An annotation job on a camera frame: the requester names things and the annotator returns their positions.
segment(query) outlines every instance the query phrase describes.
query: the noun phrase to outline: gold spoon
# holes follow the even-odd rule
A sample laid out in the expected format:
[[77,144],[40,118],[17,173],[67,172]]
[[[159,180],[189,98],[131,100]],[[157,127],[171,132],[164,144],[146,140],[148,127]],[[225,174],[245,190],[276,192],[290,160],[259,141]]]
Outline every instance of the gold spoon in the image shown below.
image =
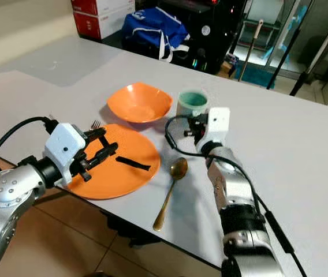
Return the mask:
[[168,191],[168,194],[165,197],[163,206],[158,216],[155,219],[154,225],[152,226],[152,228],[154,228],[155,231],[161,230],[164,224],[166,207],[169,202],[169,198],[172,195],[174,184],[176,183],[177,180],[182,179],[186,175],[187,169],[188,169],[188,165],[187,165],[187,160],[185,158],[178,158],[172,164],[172,166],[170,166],[170,175],[173,177],[173,183]]

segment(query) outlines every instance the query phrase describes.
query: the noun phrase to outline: green cup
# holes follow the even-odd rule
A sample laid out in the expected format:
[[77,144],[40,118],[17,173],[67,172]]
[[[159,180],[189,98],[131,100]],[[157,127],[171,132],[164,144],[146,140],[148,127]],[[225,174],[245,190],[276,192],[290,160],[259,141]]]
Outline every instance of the green cup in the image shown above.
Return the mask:
[[192,89],[180,93],[177,103],[177,115],[185,114],[197,117],[204,113],[208,99],[202,90]]

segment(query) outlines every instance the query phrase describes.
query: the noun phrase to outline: white table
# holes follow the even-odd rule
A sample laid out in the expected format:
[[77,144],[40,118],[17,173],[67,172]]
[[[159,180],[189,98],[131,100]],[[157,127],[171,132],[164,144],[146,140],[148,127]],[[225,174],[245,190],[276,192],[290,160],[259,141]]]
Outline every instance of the white table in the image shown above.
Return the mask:
[[[175,101],[186,88],[205,89],[210,106],[230,107],[227,144],[274,211],[307,274],[328,276],[328,107],[75,37],[27,54],[0,72],[0,136],[25,118],[49,114],[84,129],[101,119],[147,136],[162,157],[153,180],[124,197],[89,202],[220,266],[222,231],[204,160],[189,158],[189,173],[174,189],[162,231],[155,232],[152,223],[170,185],[166,170],[178,156],[164,140],[165,121],[129,124],[105,106],[114,91],[137,81]],[[29,125],[6,142],[0,156],[13,163],[28,155],[40,158],[47,137],[40,124]],[[181,144],[194,151],[188,142]],[[299,276],[272,234],[271,240],[286,275]]]

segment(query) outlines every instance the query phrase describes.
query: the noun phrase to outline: red box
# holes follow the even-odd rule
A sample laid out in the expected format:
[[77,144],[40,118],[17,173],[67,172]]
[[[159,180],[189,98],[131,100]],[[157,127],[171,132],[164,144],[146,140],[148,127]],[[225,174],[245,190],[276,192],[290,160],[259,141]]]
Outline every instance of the red box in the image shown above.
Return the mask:
[[101,16],[130,4],[135,4],[135,0],[72,0],[74,11],[94,16]]
[[135,11],[135,4],[115,10],[102,16],[74,12],[78,34],[94,40],[101,40],[123,27],[125,16]]

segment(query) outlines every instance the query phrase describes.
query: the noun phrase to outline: blue bag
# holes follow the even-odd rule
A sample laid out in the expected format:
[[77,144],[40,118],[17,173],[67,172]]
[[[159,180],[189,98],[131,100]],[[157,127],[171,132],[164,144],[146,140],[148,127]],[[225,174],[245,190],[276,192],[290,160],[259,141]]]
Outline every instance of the blue bag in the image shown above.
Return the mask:
[[[176,17],[159,7],[144,9],[128,14],[125,17],[122,33],[125,38],[145,41],[159,48],[159,59],[170,62],[173,51],[188,51],[188,46],[181,45],[189,39],[189,34]],[[164,57],[165,49],[169,56]]]

